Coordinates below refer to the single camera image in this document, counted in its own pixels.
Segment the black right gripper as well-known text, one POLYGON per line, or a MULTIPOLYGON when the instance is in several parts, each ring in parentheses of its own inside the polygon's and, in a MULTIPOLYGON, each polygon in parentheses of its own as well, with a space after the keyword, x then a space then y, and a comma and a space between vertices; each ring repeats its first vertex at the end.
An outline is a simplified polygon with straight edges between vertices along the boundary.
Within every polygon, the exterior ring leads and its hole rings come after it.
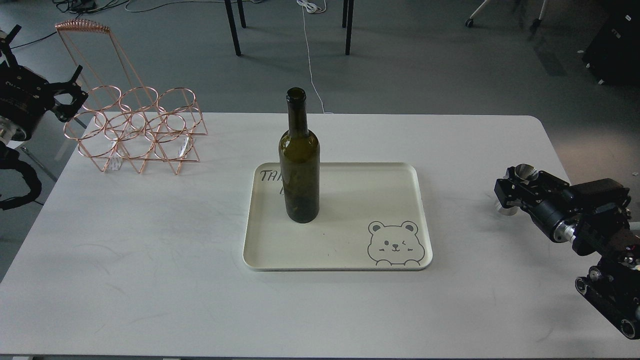
POLYGON ((502 209, 528 212, 533 223, 554 243, 578 239, 580 223, 590 223, 605 239, 630 228, 629 189, 612 178, 569 185, 533 165, 510 166, 494 184, 502 209))

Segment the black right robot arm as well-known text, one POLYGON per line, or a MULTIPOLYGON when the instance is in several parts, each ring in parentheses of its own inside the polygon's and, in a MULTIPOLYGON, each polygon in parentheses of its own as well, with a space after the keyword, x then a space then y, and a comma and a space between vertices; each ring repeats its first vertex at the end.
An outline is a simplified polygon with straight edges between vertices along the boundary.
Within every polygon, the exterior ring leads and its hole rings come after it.
POLYGON ((507 168, 494 185, 501 214, 517 210, 553 243, 571 244, 598 264, 574 280, 576 291, 626 338, 639 338, 639 237, 631 230, 628 187, 612 178, 571 185, 529 164, 507 168))

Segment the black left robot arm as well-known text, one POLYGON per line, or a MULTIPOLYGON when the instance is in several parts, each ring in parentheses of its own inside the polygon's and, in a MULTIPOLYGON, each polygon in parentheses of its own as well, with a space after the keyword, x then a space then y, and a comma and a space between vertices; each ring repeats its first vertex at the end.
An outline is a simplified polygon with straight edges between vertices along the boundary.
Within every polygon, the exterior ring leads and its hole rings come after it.
POLYGON ((26 142, 46 112, 52 112, 58 121, 68 123, 75 117, 89 98, 87 91, 78 84, 82 66, 77 66, 71 78, 64 82, 50 82, 32 69, 19 64, 11 44, 22 27, 18 24, 9 32, 1 32, 0 68, 0 117, 1 150, 0 168, 3 173, 13 173, 21 179, 24 194, 1 200, 1 210, 6 211, 35 202, 42 193, 42 182, 37 171, 19 157, 19 151, 10 142, 26 142))

